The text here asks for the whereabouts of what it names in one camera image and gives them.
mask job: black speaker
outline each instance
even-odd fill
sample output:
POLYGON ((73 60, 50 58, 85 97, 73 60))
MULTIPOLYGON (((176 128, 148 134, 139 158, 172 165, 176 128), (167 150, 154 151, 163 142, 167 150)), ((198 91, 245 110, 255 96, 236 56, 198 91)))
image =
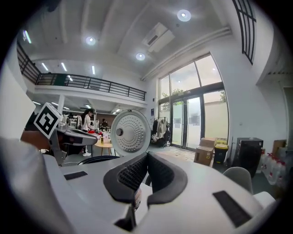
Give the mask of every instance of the black speaker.
POLYGON ((243 167, 254 177, 264 141, 258 138, 237 138, 232 166, 243 167))

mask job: tree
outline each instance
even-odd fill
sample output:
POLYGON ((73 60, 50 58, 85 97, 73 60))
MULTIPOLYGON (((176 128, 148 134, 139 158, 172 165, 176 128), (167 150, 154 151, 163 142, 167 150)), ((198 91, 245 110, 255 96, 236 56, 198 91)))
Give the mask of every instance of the tree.
MULTIPOLYGON (((182 90, 182 89, 175 89, 175 90, 173 90, 172 95, 175 95, 175 94, 178 94, 178 93, 182 93, 182 92, 184 92, 184 90, 182 90)), ((163 98, 169 97, 169 95, 166 94, 165 92, 162 92, 162 97, 163 98)), ((181 104, 182 104, 182 102, 179 101, 179 102, 174 103, 174 106, 181 105, 181 104)), ((161 111, 170 111, 170 103, 167 102, 167 103, 162 104, 161 105, 161 111)))
POLYGON ((222 91, 220 92, 220 97, 221 97, 221 101, 222 101, 222 102, 227 102, 227 101, 226 101, 226 95, 225 95, 225 91, 224 91, 224 90, 222 90, 222 91))

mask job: black metal railing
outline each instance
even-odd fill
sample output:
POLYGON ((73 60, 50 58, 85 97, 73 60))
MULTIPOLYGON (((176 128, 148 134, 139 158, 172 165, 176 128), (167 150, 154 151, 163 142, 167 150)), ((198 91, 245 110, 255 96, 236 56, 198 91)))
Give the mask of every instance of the black metal railing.
POLYGON ((22 73, 22 75, 27 77, 31 82, 35 84, 40 77, 41 72, 36 67, 36 65, 29 59, 19 42, 17 42, 16 50, 20 72, 22 73))
POLYGON ((36 85, 68 86, 90 90, 97 90, 117 95, 127 96, 138 100, 145 100, 146 92, 121 85, 112 81, 74 74, 41 74, 36 85))
POLYGON ((242 53, 253 64, 256 19, 250 5, 250 0, 232 0, 232 2, 234 3, 240 24, 242 53))

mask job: black rubber pad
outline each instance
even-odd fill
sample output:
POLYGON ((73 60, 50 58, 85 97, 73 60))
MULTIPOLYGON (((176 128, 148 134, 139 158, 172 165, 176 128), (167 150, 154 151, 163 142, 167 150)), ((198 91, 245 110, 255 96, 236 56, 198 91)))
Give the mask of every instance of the black rubber pad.
POLYGON ((86 175, 87 175, 87 173, 85 171, 79 171, 79 172, 64 175, 64 177, 67 181, 69 181, 69 180, 73 180, 73 179, 76 179, 76 178, 79 178, 82 176, 86 176, 86 175))
POLYGON ((251 216, 239 206, 225 191, 213 193, 235 227, 239 227, 251 219, 251 216))

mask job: door frame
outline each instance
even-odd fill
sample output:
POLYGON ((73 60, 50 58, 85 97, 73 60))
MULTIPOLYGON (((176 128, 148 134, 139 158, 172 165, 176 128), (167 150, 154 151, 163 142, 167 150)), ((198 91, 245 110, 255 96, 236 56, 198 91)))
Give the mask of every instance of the door frame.
POLYGON ((188 131, 188 105, 187 101, 189 99, 199 98, 200 99, 200 107, 201 107, 201 135, 200 138, 205 136, 205 104, 203 99, 203 94, 193 95, 189 97, 183 97, 176 100, 171 100, 170 102, 170 132, 171 132, 171 146, 186 149, 189 151, 195 152, 196 149, 187 147, 187 131, 188 131), (181 101, 183 103, 182 110, 182 131, 181 131, 181 142, 182 145, 173 144, 173 104, 181 101))

